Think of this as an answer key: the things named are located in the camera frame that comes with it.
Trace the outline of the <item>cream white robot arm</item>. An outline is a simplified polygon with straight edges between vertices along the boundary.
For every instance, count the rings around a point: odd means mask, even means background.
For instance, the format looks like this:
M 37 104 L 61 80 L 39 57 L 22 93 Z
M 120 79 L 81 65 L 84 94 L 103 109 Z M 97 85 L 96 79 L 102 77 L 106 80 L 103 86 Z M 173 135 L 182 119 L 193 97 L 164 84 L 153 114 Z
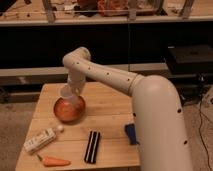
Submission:
M 75 94 L 89 77 L 132 98 L 141 171 L 193 171 L 180 97 L 167 78 L 93 63 L 85 47 L 66 54 L 63 65 Z

